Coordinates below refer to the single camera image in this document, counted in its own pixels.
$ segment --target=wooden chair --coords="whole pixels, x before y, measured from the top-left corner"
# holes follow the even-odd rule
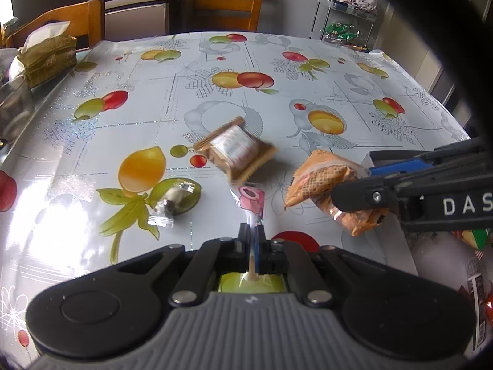
[[[87,35],[89,47],[92,48],[100,40],[104,40],[104,1],[89,0],[45,12],[11,34],[7,38],[6,47],[22,47],[32,31],[47,23],[62,21],[70,21],[65,34],[74,37]]]
[[[186,0],[188,31],[256,32],[262,0]],[[250,12],[250,17],[197,15],[198,10]]]

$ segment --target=packaged snack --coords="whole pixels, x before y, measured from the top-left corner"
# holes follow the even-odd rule
[[[483,250],[491,236],[493,230],[487,229],[469,229],[465,231],[452,231],[453,236],[461,239],[470,247],[478,250]]]
[[[342,212],[332,203],[332,188],[341,182],[369,176],[367,169],[324,150],[315,150],[293,174],[293,180],[285,198],[285,206],[291,207],[311,199],[319,209],[330,214],[339,224],[358,236],[377,226],[389,212],[387,208]]]
[[[236,117],[193,146],[196,152],[224,171],[231,184],[246,181],[277,150],[273,144],[245,131],[244,123],[242,117]]]

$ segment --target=tissue box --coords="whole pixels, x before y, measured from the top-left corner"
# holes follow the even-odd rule
[[[20,53],[17,58],[24,65],[28,86],[39,85],[77,64],[76,44],[75,37],[59,35]]]

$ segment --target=dining table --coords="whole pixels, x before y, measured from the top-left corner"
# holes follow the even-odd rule
[[[268,239],[299,231],[414,274],[394,215],[352,237],[311,201],[284,206],[292,175],[316,149],[361,163],[468,138],[385,53],[273,34],[101,41],[44,90],[0,169],[0,349],[22,366],[38,355],[25,313],[42,290],[168,244],[237,236],[248,217],[236,186],[193,148],[233,118],[277,147],[249,180],[265,194]],[[197,199],[173,227],[151,226],[168,179],[193,182]]]

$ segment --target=metal cart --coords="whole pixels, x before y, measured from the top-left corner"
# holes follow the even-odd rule
[[[327,14],[325,16],[324,25],[318,31],[314,31],[315,25],[317,22],[317,17],[319,16],[320,5],[323,5],[327,8]],[[347,3],[341,3],[337,0],[319,0],[319,3],[316,6],[315,16],[313,18],[312,29],[310,30],[310,39],[319,39],[322,40],[325,35],[325,28],[327,27],[327,23],[329,21],[329,16],[332,11],[337,11],[349,15],[353,15],[354,17],[364,19],[366,21],[371,22],[370,30],[368,31],[368,36],[366,37],[363,48],[366,48],[368,45],[368,40],[370,39],[370,34],[373,29],[373,25],[375,23],[376,15],[369,14],[367,12],[363,12],[358,10],[356,7],[349,5]]]

